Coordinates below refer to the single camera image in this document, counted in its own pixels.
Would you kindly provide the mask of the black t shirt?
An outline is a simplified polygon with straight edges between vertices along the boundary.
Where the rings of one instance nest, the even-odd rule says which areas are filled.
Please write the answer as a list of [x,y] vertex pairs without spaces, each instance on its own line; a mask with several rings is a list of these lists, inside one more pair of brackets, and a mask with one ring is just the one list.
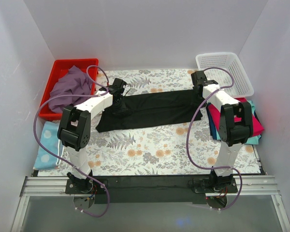
[[142,129],[190,122],[203,99],[194,90],[178,90],[124,97],[126,111],[108,107],[96,126],[98,132]]

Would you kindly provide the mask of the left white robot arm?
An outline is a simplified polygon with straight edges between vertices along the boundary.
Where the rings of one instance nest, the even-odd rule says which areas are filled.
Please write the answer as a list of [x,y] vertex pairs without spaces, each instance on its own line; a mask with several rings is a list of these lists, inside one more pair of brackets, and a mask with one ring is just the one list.
[[58,128],[58,138],[69,154],[70,162],[74,167],[67,176],[73,186],[82,193],[93,190],[92,170],[88,164],[86,146],[91,135],[91,120],[106,108],[112,116],[121,118],[131,114],[124,101],[124,90],[127,83],[115,78],[108,87],[101,87],[97,97],[92,97],[85,102],[63,109]]

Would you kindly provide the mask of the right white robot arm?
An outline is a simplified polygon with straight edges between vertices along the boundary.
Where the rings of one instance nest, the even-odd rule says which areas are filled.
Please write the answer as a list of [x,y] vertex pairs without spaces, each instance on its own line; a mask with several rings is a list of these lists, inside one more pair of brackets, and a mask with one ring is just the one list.
[[204,71],[191,74],[196,99],[209,102],[220,113],[218,133],[221,138],[219,154],[208,177],[195,183],[196,192],[220,192],[235,186],[234,164],[243,144],[253,135],[253,115],[248,102],[240,102],[224,91],[215,80],[208,80]]

